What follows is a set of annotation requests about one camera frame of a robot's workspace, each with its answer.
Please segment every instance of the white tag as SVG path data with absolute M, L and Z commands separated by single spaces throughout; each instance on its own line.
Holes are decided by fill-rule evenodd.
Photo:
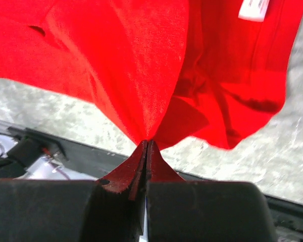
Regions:
M 262 22 L 264 21 L 269 0 L 243 0 L 239 18 Z

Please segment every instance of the marble surface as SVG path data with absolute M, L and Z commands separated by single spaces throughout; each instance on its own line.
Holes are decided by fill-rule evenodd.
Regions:
M 94 105 L 4 79 L 0 119 L 125 155 L 135 148 Z M 181 171 L 248 180 L 265 193 L 303 203 L 303 20 L 289 62 L 287 102 L 266 127 L 232 151 L 189 137 L 162 154 Z

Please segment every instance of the white floor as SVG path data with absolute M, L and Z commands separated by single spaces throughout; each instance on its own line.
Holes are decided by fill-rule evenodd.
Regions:
M 215 179 L 249 180 L 265 193 L 303 203 L 303 20 L 287 90 L 281 113 L 234 150 L 187 138 L 163 156 L 176 169 Z M 3 79 L 0 119 L 125 155 L 135 148 L 92 104 Z

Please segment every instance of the red cloth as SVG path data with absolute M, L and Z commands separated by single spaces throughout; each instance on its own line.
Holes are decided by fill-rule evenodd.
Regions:
M 132 141 L 231 149 L 283 106 L 303 0 L 0 0 L 0 77 L 94 102 Z

